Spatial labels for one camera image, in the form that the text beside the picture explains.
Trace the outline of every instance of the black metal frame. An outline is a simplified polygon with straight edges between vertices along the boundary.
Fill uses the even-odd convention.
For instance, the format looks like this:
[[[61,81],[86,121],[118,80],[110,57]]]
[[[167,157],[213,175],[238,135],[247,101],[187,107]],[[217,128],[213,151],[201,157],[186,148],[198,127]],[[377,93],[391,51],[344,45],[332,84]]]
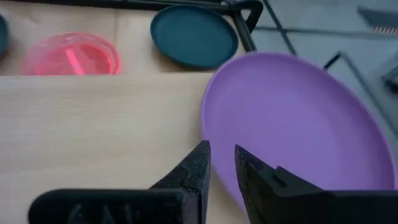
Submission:
[[[251,38],[263,10],[260,0],[240,0],[230,4],[222,4],[220,0],[11,0],[14,2],[34,2],[46,4],[59,4],[67,6],[106,7],[113,9],[136,9],[159,11],[169,6],[189,5],[212,10],[221,15],[231,16],[236,26],[245,51],[255,51],[256,45]],[[245,21],[241,11],[250,10],[250,15]]]

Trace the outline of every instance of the pink lid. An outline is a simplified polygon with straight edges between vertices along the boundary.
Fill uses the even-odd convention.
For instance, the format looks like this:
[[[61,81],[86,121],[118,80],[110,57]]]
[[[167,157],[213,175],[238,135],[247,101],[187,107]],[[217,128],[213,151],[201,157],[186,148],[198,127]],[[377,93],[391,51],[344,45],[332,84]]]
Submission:
[[[35,44],[25,57],[23,75],[117,75],[118,51],[101,37],[85,33],[53,36]]]

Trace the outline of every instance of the light wood surface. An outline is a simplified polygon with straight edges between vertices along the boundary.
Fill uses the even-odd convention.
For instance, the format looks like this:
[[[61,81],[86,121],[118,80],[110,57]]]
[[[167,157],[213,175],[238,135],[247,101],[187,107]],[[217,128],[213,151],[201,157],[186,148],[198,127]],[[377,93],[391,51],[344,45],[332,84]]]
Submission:
[[[149,34],[156,12],[0,2],[0,13],[11,30],[0,62],[0,223],[27,223],[32,200],[52,189],[148,188],[200,142],[200,102],[213,72],[158,53]],[[121,74],[18,76],[30,46],[65,32],[108,39]],[[208,223],[245,222],[212,173]]]
[[[109,40],[121,56],[121,75],[192,72],[165,58],[153,45],[149,27],[156,11],[54,6],[0,2],[8,23],[11,48],[0,62],[1,75],[17,75],[27,50],[38,41],[66,32],[87,32]],[[230,17],[224,17],[233,27]],[[236,55],[244,54],[239,42]]]
[[[52,189],[150,187],[200,142],[210,77],[1,77],[0,223]],[[212,173],[208,223],[244,222]]]

